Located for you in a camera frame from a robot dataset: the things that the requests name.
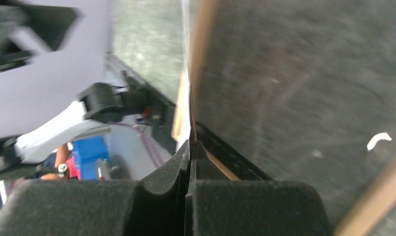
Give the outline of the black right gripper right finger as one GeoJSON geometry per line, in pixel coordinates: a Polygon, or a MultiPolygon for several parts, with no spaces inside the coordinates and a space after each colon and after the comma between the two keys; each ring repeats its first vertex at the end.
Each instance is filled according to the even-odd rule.
{"type": "Polygon", "coordinates": [[[187,236],[331,236],[316,190],[297,181],[216,179],[201,142],[190,156],[187,236]]]}

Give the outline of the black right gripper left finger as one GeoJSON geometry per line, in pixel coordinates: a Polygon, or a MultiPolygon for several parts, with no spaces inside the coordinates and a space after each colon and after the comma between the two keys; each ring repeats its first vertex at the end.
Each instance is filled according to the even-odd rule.
{"type": "Polygon", "coordinates": [[[185,142],[140,181],[27,180],[0,211],[0,236],[181,236],[185,142]]]}

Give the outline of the sunset landscape photo print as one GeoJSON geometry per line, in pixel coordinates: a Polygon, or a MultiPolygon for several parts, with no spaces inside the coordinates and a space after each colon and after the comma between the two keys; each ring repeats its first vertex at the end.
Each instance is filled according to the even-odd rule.
{"type": "Polygon", "coordinates": [[[191,11],[189,0],[182,0],[183,70],[180,78],[172,137],[181,146],[195,132],[193,98],[198,94],[210,40],[215,0],[199,0],[191,11]]]}

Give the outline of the clear acrylic glass sheet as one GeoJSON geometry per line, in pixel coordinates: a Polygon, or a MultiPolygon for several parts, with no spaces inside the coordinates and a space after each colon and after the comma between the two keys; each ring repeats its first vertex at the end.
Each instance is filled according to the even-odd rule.
{"type": "Polygon", "coordinates": [[[396,154],[396,0],[220,0],[195,112],[336,225],[396,154]]]}

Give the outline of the light wooden picture frame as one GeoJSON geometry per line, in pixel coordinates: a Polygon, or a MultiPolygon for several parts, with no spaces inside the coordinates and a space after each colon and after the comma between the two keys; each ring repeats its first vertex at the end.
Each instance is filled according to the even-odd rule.
{"type": "MultiPolygon", "coordinates": [[[[238,179],[205,149],[216,179],[238,179]]],[[[396,146],[365,143],[279,143],[257,166],[275,181],[297,181],[319,194],[332,236],[369,236],[396,207],[396,146]]]]}

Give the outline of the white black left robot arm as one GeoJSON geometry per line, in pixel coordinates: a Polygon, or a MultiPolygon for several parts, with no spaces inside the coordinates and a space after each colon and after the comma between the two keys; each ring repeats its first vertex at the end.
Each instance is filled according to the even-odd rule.
{"type": "Polygon", "coordinates": [[[0,180],[41,172],[41,162],[58,146],[125,116],[161,112],[171,106],[148,84],[117,91],[107,83],[94,83],[59,115],[34,131],[0,144],[0,180]]]}

